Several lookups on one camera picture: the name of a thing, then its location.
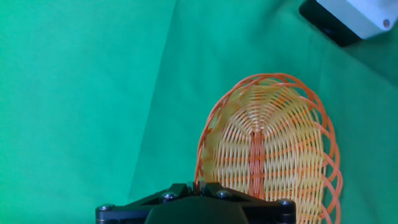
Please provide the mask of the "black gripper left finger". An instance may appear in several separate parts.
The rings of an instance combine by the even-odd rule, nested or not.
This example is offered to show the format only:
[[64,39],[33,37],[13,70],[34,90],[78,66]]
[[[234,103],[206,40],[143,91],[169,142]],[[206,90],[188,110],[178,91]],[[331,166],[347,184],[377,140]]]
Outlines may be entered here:
[[172,184],[168,189],[161,190],[124,206],[102,204],[95,209],[96,224],[111,224],[132,221],[144,223],[149,212],[158,205],[163,205],[174,200],[195,196],[196,185],[194,182],[187,184]]

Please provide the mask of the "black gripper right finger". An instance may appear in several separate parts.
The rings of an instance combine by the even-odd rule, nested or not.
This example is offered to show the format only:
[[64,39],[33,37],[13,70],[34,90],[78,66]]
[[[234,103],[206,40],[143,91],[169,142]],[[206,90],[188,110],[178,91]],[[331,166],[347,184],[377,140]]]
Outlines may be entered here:
[[234,221],[244,218],[248,224],[255,223],[295,223],[296,204],[290,199],[268,202],[254,196],[223,187],[218,182],[200,182],[198,195],[211,198],[207,211],[226,215]]

